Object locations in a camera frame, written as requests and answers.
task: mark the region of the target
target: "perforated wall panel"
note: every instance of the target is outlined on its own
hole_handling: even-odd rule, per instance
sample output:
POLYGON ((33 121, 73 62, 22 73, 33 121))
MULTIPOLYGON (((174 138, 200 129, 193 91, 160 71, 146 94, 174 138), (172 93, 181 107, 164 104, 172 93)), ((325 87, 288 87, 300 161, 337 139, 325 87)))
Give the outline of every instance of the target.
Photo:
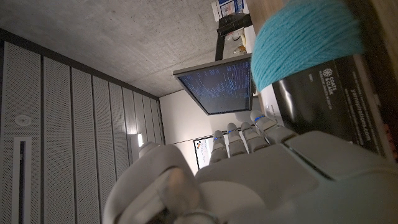
POLYGON ((44 223, 74 223, 69 67, 44 58, 44 223))
POLYGON ((93 93, 98 155, 99 203, 102 213, 106 199, 116 181, 108 82, 98 77, 93 77, 93 93))
POLYGON ((122 88, 116 84, 109 83, 109 93, 111 96, 113 145, 116 156, 116 175, 119 178, 120 175, 122 175, 122 173, 129 167, 122 88))
POLYGON ((123 88, 124 112, 126 114, 126 131, 128 134, 137 134, 136 109, 134 96, 131 90, 123 88))
POLYGON ((148 141, 155 142, 154 120, 152 119, 150 99, 148 96, 142 96, 142 100, 144 102, 145 124, 147 127, 148 141))
POLYGON ((160 133, 159 114, 157 112, 156 100, 150 99, 150 108, 152 110, 152 119, 154 120, 155 142, 157 144, 162 144, 162 136, 160 133))
POLYGON ((72 69, 78 223, 100 223, 91 75, 72 69))
POLYGON ((163 132, 163 122, 162 122, 162 113, 160 111, 160 102, 157 102, 157 114, 159 114, 159 125, 160 125, 160 136, 162 137, 162 144, 165 144, 164 141, 164 132, 163 132))
POLYGON ((40 56, 5 43, 0 137, 0 223, 11 223, 12 155, 14 136, 32 136, 30 222, 40 223, 40 56), (27 115, 29 126, 15 117, 27 115))
POLYGON ((142 102, 142 95, 136 92, 134 92, 134 106, 136 108, 137 133, 141 133, 142 139, 146 142, 148 138, 145 126, 144 103, 142 102))

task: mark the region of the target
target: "white wall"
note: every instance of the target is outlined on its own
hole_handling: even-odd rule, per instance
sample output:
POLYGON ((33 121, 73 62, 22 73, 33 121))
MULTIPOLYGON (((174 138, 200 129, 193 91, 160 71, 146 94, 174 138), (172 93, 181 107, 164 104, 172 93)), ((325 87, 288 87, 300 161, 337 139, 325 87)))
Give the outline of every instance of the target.
POLYGON ((160 97, 166 144, 212 135, 226 131, 228 123, 240 127, 234 113, 207 116, 185 90, 160 97))
POLYGON ((198 162, 197 155, 195 154, 195 149, 193 147, 193 140, 176 143, 174 146, 180 149, 189 165, 189 168, 191 168, 193 175, 195 175, 198 172, 198 162))

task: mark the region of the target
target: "wall light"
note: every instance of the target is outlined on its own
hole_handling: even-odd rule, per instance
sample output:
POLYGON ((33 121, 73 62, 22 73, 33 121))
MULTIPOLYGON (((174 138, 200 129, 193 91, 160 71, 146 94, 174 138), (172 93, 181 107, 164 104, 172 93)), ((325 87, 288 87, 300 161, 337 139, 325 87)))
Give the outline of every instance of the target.
POLYGON ((138 146, 141 147, 144 144, 144 141, 142 140, 142 134, 138 134, 138 146))

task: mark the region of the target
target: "blue yarn ball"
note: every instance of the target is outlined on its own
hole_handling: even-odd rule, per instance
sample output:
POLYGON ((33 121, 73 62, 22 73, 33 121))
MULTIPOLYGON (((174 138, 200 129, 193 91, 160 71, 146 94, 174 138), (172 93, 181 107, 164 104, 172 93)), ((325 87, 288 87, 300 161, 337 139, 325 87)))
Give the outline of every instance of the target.
POLYGON ((361 54, 360 33, 341 1, 291 0, 257 35, 251 59, 257 89, 323 62, 361 54))

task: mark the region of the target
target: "robotic hand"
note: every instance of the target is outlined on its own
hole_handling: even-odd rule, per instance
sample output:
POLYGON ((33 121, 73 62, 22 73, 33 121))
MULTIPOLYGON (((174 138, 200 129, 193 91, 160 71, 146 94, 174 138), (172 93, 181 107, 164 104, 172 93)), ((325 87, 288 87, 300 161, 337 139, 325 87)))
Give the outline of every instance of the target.
POLYGON ((398 223, 398 168, 357 145, 299 136, 258 111, 229 150, 214 134, 210 165, 194 177, 175 146, 147 142, 114 185, 103 223, 398 223))

